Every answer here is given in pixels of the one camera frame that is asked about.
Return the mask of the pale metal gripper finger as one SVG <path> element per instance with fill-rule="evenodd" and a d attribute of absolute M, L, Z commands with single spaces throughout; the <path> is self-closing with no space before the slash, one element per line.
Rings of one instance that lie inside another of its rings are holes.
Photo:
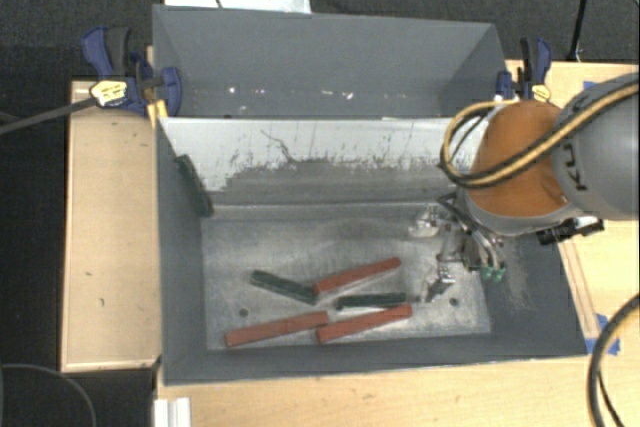
<path fill-rule="evenodd" d="M 427 286 L 425 302 L 433 302 L 436 297 L 443 295 L 455 283 L 456 279 L 452 275 L 449 267 L 447 265 L 439 265 L 437 267 L 436 279 Z"/>
<path fill-rule="evenodd" d="M 408 228 L 412 238 L 432 238 L 436 236 L 442 225 L 442 210 L 438 204 L 428 204 Z"/>

